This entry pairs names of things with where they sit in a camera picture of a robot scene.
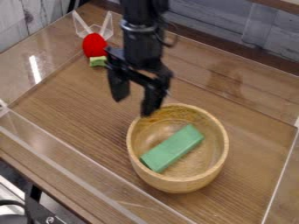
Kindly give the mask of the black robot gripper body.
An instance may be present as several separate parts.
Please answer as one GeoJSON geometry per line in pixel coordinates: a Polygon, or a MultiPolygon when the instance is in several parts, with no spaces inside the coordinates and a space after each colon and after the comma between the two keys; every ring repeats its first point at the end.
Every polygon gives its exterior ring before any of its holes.
{"type": "Polygon", "coordinates": [[[111,67],[122,69],[130,82],[139,85],[145,79],[163,80],[174,77],[174,72],[162,60],[165,47],[174,46],[165,41],[165,27],[165,20],[150,25],[134,25],[123,20],[121,28],[125,45],[122,48],[106,48],[107,70],[111,67]]]}

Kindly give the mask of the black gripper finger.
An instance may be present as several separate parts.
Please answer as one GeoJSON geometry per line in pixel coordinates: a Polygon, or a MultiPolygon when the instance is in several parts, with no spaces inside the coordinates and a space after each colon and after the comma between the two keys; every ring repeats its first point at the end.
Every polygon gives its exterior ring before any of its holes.
{"type": "Polygon", "coordinates": [[[130,79],[122,69],[110,68],[107,70],[109,85],[113,98],[117,102],[123,101],[130,95],[130,79]]]}
{"type": "Polygon", "coordinates": [[[141,85],[145,88],[142,116],[150,116],[162,107],[170,83],[170,79],[145,79],[141,81],[141,85]]]}

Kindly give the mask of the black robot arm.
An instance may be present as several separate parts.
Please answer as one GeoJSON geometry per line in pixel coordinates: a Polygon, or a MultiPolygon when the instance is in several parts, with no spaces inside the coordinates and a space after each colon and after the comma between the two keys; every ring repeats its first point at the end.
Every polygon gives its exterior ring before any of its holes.
{"type": "Polygon", "coordinates": [[[109,46],[107,77],[113,98],[117,102],[130,95],[130,82],[145,88],[142,116],[150,116],[161,107],[172,86],[174,72],[162,62],[165,47],[169,0],[121,0],[123,18],[123,47],[109,46]]]}

